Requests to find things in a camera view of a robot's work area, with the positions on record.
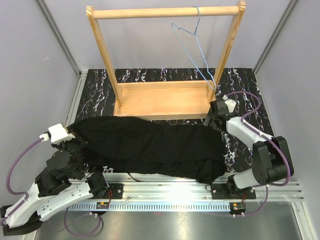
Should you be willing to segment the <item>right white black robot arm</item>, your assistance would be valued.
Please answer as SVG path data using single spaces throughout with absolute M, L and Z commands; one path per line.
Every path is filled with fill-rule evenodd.
M 234 112 L 236 103 L 229 98 L 209 104 L 204 125 L 233 135 L 252 151 L 251 168 L 229 176 L 222 190 L 240 199 L 252 193 L 254 187 L 275 185 L 280 180 L 287 184 L 295 172 L 287 140 L 266 134 L 238 116 Z

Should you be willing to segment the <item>black trousers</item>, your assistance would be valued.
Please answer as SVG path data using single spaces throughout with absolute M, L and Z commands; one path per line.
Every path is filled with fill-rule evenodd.
M 219 131 L 200 124 L 158 124 L 137 117 L 97 116 L 67 128 L 86 143 L 90 167 L 117 173 L 160 174 L 210 184 L 223 176 L 225 145 Z

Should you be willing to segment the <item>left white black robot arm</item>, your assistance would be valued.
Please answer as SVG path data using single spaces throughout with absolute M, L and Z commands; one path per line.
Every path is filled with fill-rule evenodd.
M 87 143 L 69 140 L 57 151 L 14 205 L 0 209 L 3 235 L 20 236 L 38 230 L 56 213 L 82 200 L 107 195 L 109 184 L 100 172 L 85 174 L 82 149 Z

